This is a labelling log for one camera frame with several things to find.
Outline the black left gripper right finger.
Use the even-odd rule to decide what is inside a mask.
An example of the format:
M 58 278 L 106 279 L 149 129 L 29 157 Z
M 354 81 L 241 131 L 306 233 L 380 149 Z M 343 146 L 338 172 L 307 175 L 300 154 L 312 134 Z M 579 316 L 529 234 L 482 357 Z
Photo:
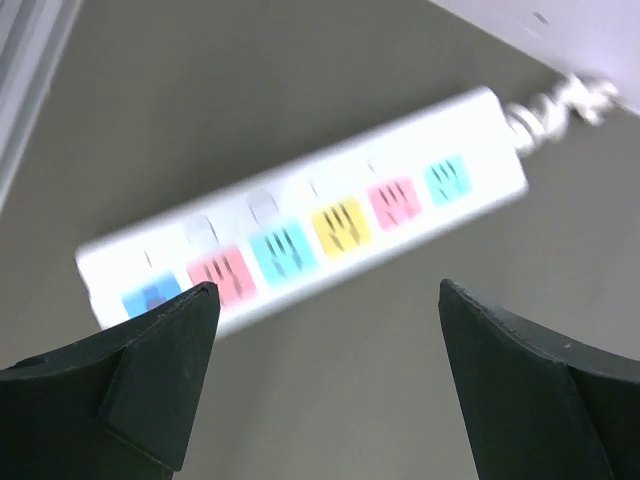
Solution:
M 481 479 L 636 479 L 639 363 L 439 290 L 449 364 Z

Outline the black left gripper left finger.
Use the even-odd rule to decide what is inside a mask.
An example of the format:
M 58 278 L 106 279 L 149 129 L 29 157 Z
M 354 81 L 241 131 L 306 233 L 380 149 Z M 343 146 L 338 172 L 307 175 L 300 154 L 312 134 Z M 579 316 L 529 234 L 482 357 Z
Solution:
M 220 316 L 201 283 L 1 372 L 4 479 L 170 479 L 184 464 Z

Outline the white power strip coloured sockets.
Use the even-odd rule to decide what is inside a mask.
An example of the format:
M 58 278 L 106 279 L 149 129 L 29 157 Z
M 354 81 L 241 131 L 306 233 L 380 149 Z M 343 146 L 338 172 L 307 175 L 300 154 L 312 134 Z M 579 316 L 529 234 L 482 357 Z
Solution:
M 103 329 L 211 281 L 226 336 L 527 189 L 480 87 L 87 243 L 76 263 Z

